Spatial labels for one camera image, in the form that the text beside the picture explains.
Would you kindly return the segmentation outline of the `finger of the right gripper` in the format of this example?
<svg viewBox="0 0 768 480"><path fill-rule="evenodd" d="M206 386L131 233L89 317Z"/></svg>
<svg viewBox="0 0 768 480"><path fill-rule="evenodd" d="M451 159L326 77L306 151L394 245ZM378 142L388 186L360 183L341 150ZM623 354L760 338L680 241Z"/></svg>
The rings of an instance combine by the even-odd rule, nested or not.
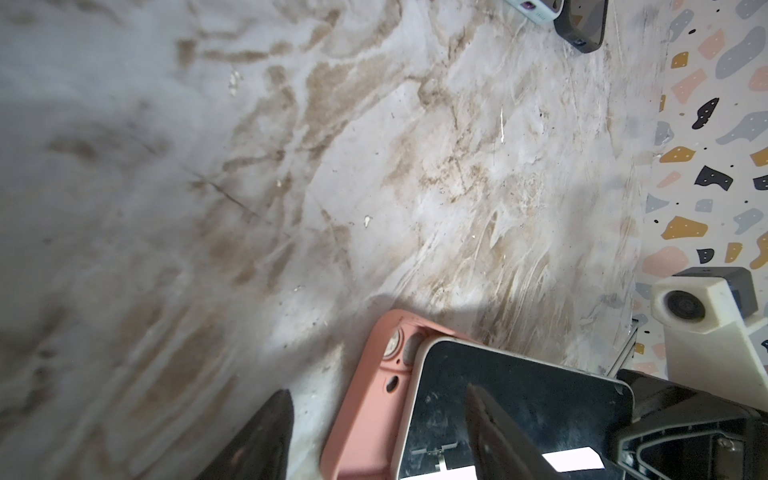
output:
<svg viewBox="0 0 768 480"><path fill-rule="evenodd" d="M765 479L767 413L622 369L632 421L611 434L610 458L633 479Z"/></svg>

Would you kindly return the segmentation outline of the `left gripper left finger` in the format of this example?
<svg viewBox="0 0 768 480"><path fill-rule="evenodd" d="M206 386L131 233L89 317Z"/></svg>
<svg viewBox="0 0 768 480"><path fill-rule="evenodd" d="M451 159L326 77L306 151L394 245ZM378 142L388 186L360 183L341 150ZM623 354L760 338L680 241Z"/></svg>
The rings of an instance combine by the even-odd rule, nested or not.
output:
<svg viewBox="0 0 768 480"><path fill-rule="evenodd" d="M293 427L291 393L287 389L278 390L197 479L285 479Z"/></svg>

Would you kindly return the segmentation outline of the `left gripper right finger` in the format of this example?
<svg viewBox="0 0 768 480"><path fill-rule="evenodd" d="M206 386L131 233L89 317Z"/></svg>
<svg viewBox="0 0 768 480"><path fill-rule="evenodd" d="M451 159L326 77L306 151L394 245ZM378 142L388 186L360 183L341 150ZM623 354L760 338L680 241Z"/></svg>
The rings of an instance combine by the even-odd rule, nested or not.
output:
<svg viewBox="0 0 768 480"><path fill-rule="evenodd" d="M484 388L467 386L465 419L478 479L562 479Z"/></svg>

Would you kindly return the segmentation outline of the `black phone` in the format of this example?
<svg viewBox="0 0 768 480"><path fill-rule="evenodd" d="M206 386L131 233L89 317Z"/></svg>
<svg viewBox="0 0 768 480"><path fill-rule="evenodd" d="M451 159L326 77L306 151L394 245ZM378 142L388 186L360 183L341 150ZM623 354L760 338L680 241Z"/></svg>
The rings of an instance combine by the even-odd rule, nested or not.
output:
<svg viewBox="0 0 768 480"><path fill-rule="evenodd" d="M626 383L448 336L424 341L416 353L393 478L477 478L464 407L469 386L490 394L562 478L625 478L610 438L631 421Z"/></svg>

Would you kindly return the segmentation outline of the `pink phone case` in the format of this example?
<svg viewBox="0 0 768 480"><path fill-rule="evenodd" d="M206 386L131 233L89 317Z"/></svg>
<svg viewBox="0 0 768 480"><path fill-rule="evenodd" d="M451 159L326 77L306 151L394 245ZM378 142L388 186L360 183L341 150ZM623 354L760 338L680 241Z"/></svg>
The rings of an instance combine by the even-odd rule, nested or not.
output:
<svg viewBox="0 0 768 480"><path fill-rule="evenodd" d="M419 346L459 331L395 309L374 324L320 459L324 479L393 479L395 450Z"/></svg>

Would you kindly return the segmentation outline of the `black phone case camera cutout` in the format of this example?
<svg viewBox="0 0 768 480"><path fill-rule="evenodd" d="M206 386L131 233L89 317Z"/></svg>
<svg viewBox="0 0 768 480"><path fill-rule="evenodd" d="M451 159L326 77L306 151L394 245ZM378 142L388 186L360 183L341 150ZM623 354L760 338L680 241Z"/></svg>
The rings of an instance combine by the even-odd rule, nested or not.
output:
<svg viewBox="0 0 768 480"><path fill-rule="evenodd" d="M554 20L556 33L579 52L597 51L603 43L608 0L563 0Z"/></svg>

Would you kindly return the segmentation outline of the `light blue phone case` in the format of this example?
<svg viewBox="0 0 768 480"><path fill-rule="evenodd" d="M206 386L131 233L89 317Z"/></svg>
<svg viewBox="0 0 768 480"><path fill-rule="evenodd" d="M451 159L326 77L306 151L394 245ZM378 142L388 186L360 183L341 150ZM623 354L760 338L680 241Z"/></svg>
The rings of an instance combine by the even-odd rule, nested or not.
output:
<svg viewBox="0 0 768 480"><path fill-rule="evenodd" d="M505 0L505 2L537 25L553 22L563 9L562 0Z"/></svg>

